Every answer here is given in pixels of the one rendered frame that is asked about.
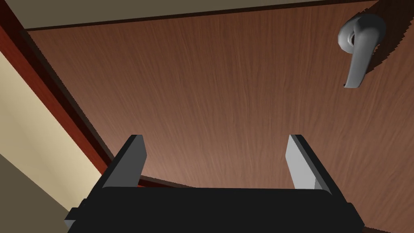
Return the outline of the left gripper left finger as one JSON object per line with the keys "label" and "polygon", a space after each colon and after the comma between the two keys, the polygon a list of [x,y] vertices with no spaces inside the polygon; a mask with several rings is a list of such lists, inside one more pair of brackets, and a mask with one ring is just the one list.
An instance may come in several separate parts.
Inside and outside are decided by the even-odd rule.
{"label": "left gripper left finger", "polygon": [[136,187],[145,161],[143,136],[131,135],[102,176],[102,187]]}

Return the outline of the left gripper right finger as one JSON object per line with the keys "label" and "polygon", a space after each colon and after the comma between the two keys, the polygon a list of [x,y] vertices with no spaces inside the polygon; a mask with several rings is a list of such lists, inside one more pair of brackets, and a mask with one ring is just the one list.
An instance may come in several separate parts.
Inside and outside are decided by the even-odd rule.
{"label": "left gripper right finger", "polygon": [[289,135],[285,158],[295,189],[321,189],[332,194],[297,135]]}

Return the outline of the brown wooden door leaf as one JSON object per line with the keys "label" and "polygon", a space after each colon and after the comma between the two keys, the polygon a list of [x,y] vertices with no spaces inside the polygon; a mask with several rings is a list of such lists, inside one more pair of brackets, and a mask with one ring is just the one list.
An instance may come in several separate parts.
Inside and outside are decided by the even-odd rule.
{"label": "brown wooden door leaf", "polygon": [[[341,27],[386,32],[345,88]],[[151,176],[194,187],[292,188],[303,135],[368,227],[414,233],[414,0],[329,4],[30,31],[110,151],[144,136]]]}

